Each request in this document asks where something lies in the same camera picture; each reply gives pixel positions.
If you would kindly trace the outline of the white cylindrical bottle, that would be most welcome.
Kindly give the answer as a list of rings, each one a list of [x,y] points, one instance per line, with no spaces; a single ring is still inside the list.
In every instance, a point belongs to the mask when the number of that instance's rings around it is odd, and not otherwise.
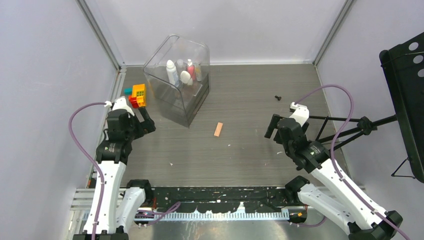
[[[180,86],[180,79],[175,63],[172,60],[166,62],[166,72],[169,83],[178,88]]]

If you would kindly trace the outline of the clear acrylic drawer organizer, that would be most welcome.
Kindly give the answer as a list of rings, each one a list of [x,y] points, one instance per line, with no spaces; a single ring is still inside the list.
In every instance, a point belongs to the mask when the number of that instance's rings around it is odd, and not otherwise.
[[[171,34],[142,68],[160,114],[189,127],[210,92],[210,49]]]

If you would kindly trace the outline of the white oval compact case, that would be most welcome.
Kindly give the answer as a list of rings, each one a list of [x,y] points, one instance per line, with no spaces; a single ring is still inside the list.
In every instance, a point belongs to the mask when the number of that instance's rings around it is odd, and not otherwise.
[[[183,84],[185,84],[187,86],[193,85],[193,78],[192,78],[191,74],[186,70],[183,70],[180,73],[180,80]]]

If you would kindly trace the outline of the clear small bottle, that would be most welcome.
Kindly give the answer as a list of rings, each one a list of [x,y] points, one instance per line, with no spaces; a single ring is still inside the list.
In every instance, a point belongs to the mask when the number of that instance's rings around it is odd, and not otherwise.
[[[175,62],[175,66],[176,66],[176,70],[177,70],[179,75],[181,74],[182,71],[186,70],[185,62],[184,62],[183,59],[178,59]]]

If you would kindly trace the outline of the pink spray bottle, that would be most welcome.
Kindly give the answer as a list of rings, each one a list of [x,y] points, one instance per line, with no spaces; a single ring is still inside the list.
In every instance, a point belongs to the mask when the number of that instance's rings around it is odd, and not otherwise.
[[[187,60],[187,72],[190,74],[190,77],[193,81],[196,80],[196,68],[191,59]]]

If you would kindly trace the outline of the small printed cream tube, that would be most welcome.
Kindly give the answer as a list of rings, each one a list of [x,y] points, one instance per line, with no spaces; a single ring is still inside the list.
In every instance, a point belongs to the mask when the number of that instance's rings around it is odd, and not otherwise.
[[[202,68],[201,68],[201,65],[200,64],[197,64],[196,63],[194,65],[194,72],[195,72],[196,80],[198,82],[201,82],[203,80],[203,76],[202,76]]]

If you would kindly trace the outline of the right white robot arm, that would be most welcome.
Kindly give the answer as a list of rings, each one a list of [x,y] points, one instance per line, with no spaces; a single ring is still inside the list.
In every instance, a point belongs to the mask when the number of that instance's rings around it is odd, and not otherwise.
[[[283,146],[285,154],[319,180],[332,193],[321,192],[308,179],[297,176],[285,185],[285,198],[291,205],[311,206],[337,224],[350,240],[390,240],[403,235],[403,217],[395,210],[387,211],[361,190],[331,159],[328,148],[306,137],[307,117],[273,114],[265,138]]]

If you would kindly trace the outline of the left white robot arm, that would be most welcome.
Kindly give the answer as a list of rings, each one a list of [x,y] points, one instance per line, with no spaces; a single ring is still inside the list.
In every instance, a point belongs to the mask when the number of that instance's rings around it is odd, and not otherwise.
[[[95,158],[88,156],[97,171],[90,212],[82,233],[74,234],[74,240],[127,240],[138,208],[148,207],[153,202],[153,191],[147,179],[130,180],[123,200],[118,202],[132,142],[156,130],[147,109],[140,107],[138,111],[142,121],[124,108],[112,110],[106,116],[106,129]]]

